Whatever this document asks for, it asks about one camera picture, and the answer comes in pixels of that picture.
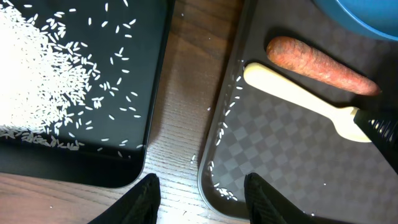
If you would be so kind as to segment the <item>orange carrot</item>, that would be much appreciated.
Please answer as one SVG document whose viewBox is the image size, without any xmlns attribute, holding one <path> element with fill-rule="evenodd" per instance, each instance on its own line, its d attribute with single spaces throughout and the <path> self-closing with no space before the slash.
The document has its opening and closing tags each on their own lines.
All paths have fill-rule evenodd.
<svg viewBox="0 0 398 224">
<path fill-rule="evenodd" d="M 372 80 L 292 37 L 273 38 L 266 47 L 266 54 L 281 68 L 357 95 L 375 96 L 381 92 Z"/>
</svg>

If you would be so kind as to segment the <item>yellow plastic spoon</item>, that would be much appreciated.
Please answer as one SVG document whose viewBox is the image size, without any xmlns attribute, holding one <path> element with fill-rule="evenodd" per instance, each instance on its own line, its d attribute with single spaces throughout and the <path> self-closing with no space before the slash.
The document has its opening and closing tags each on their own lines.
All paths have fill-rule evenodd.
<svg viewBox="0 0 398 224">
<path fill-rule="evenodd" d="M 243 77 L 247 84 L 258 90 L 329 118 L 341 137 L 354 142 L 371 142 L 354 123 L 358 108 L 337 108 L 260 63 L 246 65 Z"/>
</svg>

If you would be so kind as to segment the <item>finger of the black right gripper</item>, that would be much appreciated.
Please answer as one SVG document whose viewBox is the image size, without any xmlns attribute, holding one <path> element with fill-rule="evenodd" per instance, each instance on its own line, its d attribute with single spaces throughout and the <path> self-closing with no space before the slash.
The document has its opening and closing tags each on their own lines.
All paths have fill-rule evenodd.
<svg viewBox="0 0 398 224">
<path fill-rule="evenodd" d="M 397 111 L 358 110 L 353 121 L 397 173 Z"/>
</svg>

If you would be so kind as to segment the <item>white rice pile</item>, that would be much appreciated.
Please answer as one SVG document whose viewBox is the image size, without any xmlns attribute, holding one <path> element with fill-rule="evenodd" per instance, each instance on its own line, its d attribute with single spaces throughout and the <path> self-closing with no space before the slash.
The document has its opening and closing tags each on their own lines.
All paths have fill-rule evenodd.
<svg viewBox="0 0 398 224">
<path fill-rule="evenodd" d="M 68 109 L 85 104 L 93 69 L 81 43 L 61 44 L 65 24 L 50 18 L 38 28 L 38 18 L 1 1 L 1 139 L 77 151 L 73 133 L 58 136 L 74 123 Z"/>
</svg>

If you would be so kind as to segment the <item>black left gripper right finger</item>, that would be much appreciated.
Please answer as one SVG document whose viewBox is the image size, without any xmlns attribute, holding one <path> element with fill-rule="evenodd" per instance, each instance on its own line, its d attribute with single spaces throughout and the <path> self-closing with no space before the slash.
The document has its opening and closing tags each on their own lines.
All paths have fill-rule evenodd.
<svg viewBox="0 0 398 224">
<path fill-rule="evenodd" d="M 245 176 L 244 197 L 251 224 L 347 224 L 307 215 L 254 172 Z"/>
</svg>

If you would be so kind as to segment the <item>dark blue plate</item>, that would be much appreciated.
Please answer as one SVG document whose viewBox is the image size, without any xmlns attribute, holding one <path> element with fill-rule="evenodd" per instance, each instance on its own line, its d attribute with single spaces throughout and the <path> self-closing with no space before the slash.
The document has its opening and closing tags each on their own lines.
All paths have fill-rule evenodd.
<svg viewBox="0 0 398 224">
<path fill-rule="evenodd" d="M 397 40 L 397 0 L 314 0 L 344 28 L 377 40 Z"/>
</svg>

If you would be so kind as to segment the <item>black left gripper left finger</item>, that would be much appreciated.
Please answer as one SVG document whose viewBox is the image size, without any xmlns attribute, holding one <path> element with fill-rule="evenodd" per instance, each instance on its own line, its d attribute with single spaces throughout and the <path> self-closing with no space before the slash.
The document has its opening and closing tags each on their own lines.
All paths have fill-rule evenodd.
<svg viewBox="0 0 398 224">
<path fill-rule="evenodd" d="M 160 201 L 159 178 L 150 173 L 88 224 L 156 224 Z"/>
</svg>

